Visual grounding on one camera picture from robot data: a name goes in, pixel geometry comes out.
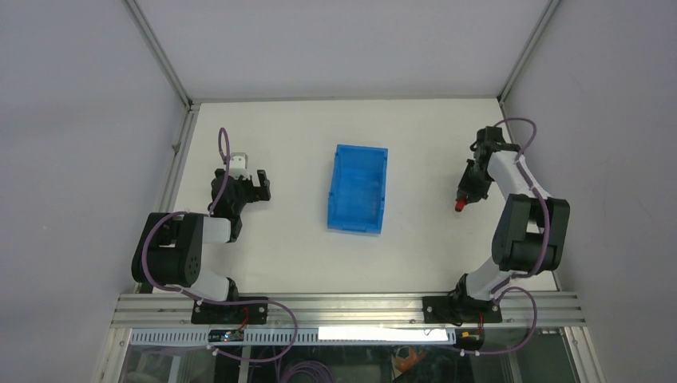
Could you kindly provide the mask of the red black screwdriver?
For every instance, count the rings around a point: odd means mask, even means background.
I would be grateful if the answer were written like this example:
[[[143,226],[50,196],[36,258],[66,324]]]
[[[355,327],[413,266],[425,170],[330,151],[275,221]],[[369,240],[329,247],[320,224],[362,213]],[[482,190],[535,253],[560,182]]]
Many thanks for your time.
[[[456,212],[462,212],[465,209],[465,206],[468,203],[468,198],[466,196],[462,196],[456,199],[455,205],[454,205],[454,210]]]

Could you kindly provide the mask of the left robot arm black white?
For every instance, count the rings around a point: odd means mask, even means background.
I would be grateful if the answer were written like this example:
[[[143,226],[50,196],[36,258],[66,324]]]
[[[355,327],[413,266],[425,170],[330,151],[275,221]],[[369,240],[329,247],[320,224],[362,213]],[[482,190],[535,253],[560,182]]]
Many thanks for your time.
[[[133,279],[189,294],[210,303],[209,313],[219,323],[234,322],[240,315],[236,282],[202,267],[203,245],[234,243],[243,227],[244,207],[271,199],[267,173],[260,169],[256,176],[258,184],[246,170],[233,176],[215,170],[210,213],[150,213],[133,256]]]

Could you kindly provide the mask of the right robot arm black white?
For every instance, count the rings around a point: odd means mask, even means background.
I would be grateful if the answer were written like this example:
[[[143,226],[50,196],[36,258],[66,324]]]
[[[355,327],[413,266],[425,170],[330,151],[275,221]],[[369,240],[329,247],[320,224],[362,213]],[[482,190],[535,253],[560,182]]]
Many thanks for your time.
[[[518,279],[554,271],[561,261],[570,205],[545,191],[529,171],[524,150],[503,137],[499,126],[477,132],[457,186],[456,211],[487,199],[496,185],[505,205],[494,231],[489,258],[461,276],[449,293],[452,316],[470,323],[498,310],[500,296]]]

